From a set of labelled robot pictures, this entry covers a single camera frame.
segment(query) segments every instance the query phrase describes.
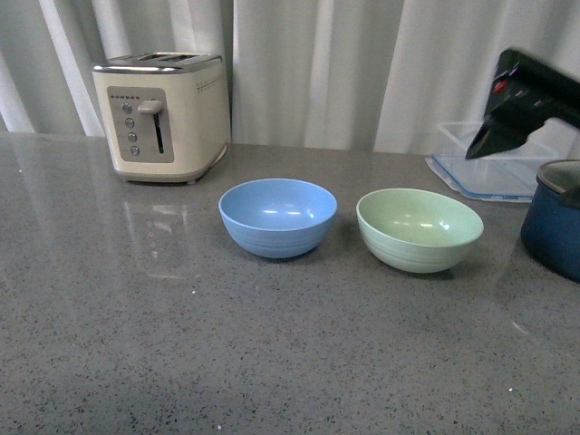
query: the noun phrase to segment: cream toaster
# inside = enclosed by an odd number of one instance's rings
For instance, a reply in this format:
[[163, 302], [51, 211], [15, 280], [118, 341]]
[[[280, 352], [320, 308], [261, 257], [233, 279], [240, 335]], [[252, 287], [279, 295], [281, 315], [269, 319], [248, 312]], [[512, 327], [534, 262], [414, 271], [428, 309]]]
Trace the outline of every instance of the cream toaster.
[[192, 182], [230, 142], [227, 77], [218, 55], [146, 53], [94, 65], [115, 172], [123, 179]]

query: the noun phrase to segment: toaster control panel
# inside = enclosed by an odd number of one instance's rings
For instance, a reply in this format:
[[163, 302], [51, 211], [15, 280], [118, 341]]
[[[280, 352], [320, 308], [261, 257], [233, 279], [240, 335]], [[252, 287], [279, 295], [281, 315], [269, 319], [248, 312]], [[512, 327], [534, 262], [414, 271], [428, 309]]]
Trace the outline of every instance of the toaster control panel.
[[171, 163], [173, 146], [165, 92], [160, 88], [109, 86], [107, 94], [121, 158]]

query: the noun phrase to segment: toaster base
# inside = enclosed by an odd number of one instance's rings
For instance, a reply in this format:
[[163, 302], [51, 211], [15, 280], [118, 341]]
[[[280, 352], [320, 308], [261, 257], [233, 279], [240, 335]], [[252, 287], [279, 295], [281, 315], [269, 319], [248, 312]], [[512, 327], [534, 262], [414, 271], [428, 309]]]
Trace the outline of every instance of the toaster base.
[[218, 163], [221, 158], [224, 157], [224, 154], [226, 154], [226, 150], [227, 143], [224, 144], [217, 157], [211, 160], [207, 166], [193, 172], [187, 172], [185, 174], [148, 174], [139, 172], [123, 172], [116, 169], [115, 172], [125, 181], [141, 181], [149, 183], [193, 183], [197, 179], [200, 179], [209, 168]]

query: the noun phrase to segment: pot lid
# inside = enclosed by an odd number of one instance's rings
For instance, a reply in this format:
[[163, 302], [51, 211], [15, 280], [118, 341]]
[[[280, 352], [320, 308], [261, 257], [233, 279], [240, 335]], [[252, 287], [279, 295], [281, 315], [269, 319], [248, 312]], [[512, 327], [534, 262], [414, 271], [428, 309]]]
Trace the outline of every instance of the pot lid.
[[542, 165], [537, 177], [556, 193], [580, 187], [580, 160], [556, 160]]

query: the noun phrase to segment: green bowl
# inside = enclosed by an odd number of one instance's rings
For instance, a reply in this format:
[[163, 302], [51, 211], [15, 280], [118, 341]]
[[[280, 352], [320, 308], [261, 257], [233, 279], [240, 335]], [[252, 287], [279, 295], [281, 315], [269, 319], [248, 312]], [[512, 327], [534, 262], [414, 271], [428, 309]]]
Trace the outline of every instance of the green bowl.
[[483, 233], [479, 215], [455, 199], [414, 188], [386, 188], [356, 205], [362, 240], [382, 262], [412, 273], [449, 269]]

